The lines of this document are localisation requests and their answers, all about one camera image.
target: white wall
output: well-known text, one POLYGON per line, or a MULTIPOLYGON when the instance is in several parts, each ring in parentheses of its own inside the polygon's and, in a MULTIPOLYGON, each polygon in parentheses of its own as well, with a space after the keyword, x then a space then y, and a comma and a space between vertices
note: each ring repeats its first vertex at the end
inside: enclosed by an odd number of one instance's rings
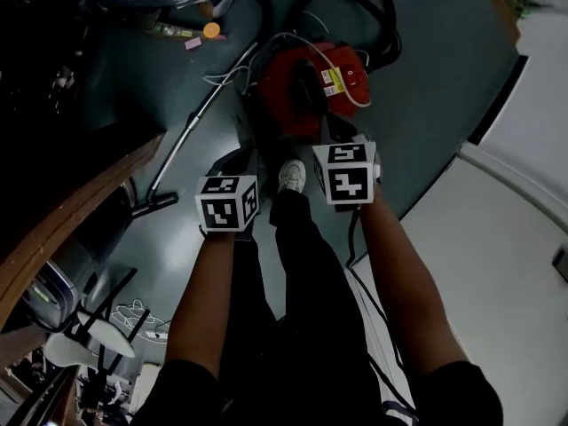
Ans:
POLYGON ((479 146, 568 204, 568 14, 542 10, 518 25, 529 60, 479 146))
MULTIPOLYGON (((458 341, 497 390, 505 425, 556 426, 568 412, 568 284, 551 261, 568 235, 460 159, 402 224, 438 285, 458 341)), ((372 288, 368 259, 356 270, 372 288)), ((379 351, 404 389, 390 339, 378 316, 373 322, 379 351)))

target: gray floor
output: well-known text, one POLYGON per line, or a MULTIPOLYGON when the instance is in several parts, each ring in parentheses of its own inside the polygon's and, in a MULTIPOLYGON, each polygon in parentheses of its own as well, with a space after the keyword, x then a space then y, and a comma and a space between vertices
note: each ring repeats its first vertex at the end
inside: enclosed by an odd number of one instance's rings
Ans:
MULTIPOLYGON (((275 27, 294 0, 273 0, 275 27)), ((473 131, 501 88, 517 52, 489 0, 394 0, 403 54, 398 62, 374 73, 374 104, 354 122, 376 141, 383 160, 383 190, 402 214, 444 168, 459 144, 473 131)), ((339 39, 368 46, 376 24, 345 2, 319 0, 310 5, 339 39)), ((180 17, 190 14, 180 12, 180 17)), ((114 105, 129 101, 168 129, 154 162, 136 175, 143 193, 162 159, 182 130, 186 117, 202 101, 209 86, 204 73, 224 72, 255 36, 260 21, 252 0, 237 0, 227 16, 226 42, 186 51, 180 42, 164 41, 109 24, 94 80, 83 106, 83 123, 98 127, 114 120, 114 105)), ((162 191, 178 191, 180 202, 135 221, 112 255, 111 267, 135 266, 137 278, 118 303, 140 298, 152 312, 168 320, 175 311, 202 242, 193 189, 211 164, 238 146, 235 123, 244 118, 238 94, 226 90, 189 138, 162 183, 162 191)), ((309 148, 302 151, 311 162, 309 148)), ((345 261, 349 215, 328 207, 308 168, 306 193, 324 238, 345 261)), ((270 203, 256 219, 266 296, 277 317, 285 313, 285 277, 268 225, 270 203)), ((358 254, 365 252, 360 230, 358 254)), ((135 341, 139 358, 121 366, 125 376, 138 372, 141 361, 160 362, 165 346, 135 341)))

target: black hose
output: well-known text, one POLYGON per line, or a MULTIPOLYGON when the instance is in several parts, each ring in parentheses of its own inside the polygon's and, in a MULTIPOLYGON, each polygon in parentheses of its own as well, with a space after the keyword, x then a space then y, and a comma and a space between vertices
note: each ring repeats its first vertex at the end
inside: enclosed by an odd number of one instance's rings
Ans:
MULTIPOLYGON (((285 31, 293 31, 302 18, 302 10, 312 0, 296 0, 288 11, 284 22, 285 31)), ((385 10, 381 10, 370 0, 352 0, 365 8, 382 26, 375 45, 369 50, 369 68, 375 71, 398 59, 402 52, 402 42, 396 29, 397 14, 392 0, 383 0, 385 10)))
POLYGON ((262 22, 255 41, 259 46, 266 43, 272 36, 272 25, 274 19, 274 8, 272 7, 272 0, 256 0, 260 5, 262 11, 262 22))

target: shoe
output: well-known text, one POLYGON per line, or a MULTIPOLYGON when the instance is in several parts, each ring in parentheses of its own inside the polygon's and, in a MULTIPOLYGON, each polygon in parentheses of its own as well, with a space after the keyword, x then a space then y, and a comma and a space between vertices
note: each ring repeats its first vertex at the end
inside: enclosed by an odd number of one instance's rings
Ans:
POLYGON ((300 160, 284 162, 278 175, 278 192, 293 189, 301 193, 305 186, 305 166, 300 160))

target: forearm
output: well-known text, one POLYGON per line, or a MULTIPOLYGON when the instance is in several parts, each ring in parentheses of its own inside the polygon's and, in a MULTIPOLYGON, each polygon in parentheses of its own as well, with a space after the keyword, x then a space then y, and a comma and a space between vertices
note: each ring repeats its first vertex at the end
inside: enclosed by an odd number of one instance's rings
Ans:
POLYGON ((465 359, 447 322, 438 288, 377 188, 361 208, 377 293, 392 332, 416 373, 465 359))
POLYGON ((166 361, 186 359, 218 377, 231 303, 234 233, 210 234, 170 325, 166 361))

